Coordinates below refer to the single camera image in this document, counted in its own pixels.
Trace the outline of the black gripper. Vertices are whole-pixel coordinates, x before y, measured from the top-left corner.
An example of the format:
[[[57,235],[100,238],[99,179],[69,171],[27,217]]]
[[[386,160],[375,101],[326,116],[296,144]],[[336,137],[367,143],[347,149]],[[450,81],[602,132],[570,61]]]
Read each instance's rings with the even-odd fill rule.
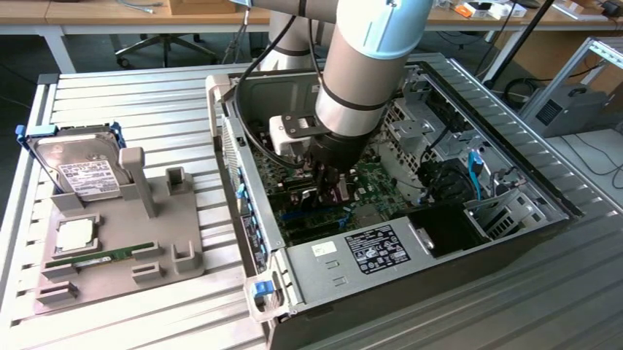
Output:
[[[312,136],[304,165],[311,171],[319,197],[336,188],[340,176],[359,162],[368,141],[370,134],[342,136],[327,133]]]

